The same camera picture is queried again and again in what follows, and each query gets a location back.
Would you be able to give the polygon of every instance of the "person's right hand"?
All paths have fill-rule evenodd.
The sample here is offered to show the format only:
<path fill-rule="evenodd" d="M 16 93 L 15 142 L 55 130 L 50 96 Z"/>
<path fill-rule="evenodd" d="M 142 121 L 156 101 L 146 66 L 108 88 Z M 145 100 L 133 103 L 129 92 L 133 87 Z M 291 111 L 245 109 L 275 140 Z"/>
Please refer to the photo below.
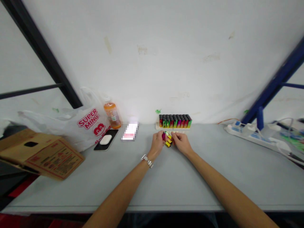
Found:
<path fill-rule="evenodd" d="M 171 132 L 171 135 L 173 138 L 173 142 L 176 144 L 180 152 L 182 152 L 183 154 L 187 154 L 193 151 L 186 134 Z"/>

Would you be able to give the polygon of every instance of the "lighter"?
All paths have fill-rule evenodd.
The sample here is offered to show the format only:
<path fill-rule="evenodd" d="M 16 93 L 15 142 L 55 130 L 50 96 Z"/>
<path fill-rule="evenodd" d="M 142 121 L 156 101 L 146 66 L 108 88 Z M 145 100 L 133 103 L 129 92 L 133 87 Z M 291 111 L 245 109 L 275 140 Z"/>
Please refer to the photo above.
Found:
<path fill-rule="evenodd" d="M 169 147 L 172 145 L 172 143 L 173 143 L 173 142 L 171 141 L 171 138 L 172 138 L 172 137 L 171 137 L 171 135 L 169 135 L 168 132 L 165 131 L 165 132 L 162 134 L 162 139 L 165 140 L 166 136 L 167 136 L 168 139 L 167 139 L 165 145 L 169 148 Z"/>

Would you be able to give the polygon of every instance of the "hand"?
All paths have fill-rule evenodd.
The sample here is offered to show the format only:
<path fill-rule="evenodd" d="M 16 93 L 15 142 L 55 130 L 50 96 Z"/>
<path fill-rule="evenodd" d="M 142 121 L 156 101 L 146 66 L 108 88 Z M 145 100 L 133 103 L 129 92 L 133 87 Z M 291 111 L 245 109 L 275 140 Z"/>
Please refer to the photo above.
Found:
<path fill-rule="evenodd" d="M 162 134 L 164 131 L 159 131 L 153 135 L 151 149 L 147 155 L 148 159 L 154 162 L 154 160 L 158 157 L 158 155 L 162 151 L 162 147 L 165 142 L 162 140 Z"/>
<path fill-rule="evenodd" d="M 193 151 L 187 135 L 178 132 L 171 132 L 171 135 L 174 144 L 176 144 L 180 152 L 182 152 L 183 154 L 187 154 Z"/>

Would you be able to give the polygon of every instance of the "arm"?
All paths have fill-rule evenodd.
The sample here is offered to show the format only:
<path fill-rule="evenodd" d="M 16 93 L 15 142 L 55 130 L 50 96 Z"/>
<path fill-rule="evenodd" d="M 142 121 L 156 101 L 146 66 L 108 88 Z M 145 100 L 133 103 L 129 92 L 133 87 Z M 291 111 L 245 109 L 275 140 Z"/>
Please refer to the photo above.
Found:
<path fill-rule="evenodd" d="M 278 228 L 254 202 L 192 150 L 187 135 L 171 134 L 180 152 L 195 166 L 238 226 Z"/>
<path fill-rule="evenodd" d="M 164 146 L 162 133 L 163 131 L 160 131 L 153 135 L 152 146 L 147 155 L 152 162 L 155 161 Z M 147 162 L 141 161 L 104 200 L 83 228 L 117 227 L 148 170 Z"/>

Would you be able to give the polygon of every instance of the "gray table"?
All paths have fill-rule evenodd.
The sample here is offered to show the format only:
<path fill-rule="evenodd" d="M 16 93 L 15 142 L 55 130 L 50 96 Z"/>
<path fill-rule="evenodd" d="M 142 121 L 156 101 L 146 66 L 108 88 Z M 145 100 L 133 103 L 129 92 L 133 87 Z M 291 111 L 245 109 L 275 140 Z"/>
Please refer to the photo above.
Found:
<path fill-rule="evenodd" d="M 64 181 L 39 177 L 2 213 L 92 213 L 149 151 L 154 125 L 140 125 L 135 142 L 83 152 L 86 160 Z M 280 154 L 228 134 L 221 125 L 193 124 L 193 149 L 265 211 L 304 211 L 304 171 Z M 127 211 L 221 211 L 190 162 L 164 147 Z"/>

